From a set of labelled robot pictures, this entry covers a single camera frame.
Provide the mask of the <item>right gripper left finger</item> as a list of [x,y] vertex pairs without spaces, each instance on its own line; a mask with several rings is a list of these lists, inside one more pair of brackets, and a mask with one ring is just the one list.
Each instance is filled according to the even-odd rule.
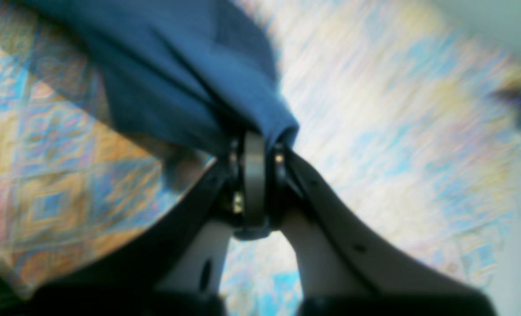
[[104,258],[39,288],[30,316],[226,316],[231,238],[267,236],[266,145],[232,142],[166,216]]

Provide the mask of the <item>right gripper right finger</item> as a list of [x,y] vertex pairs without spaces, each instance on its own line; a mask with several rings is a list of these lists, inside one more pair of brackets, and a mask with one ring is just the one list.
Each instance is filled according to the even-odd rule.
[[272,225],[292,246],[299,316],[494,316],[480,291],[425,266],[359,219],[306,160],[272,152]]

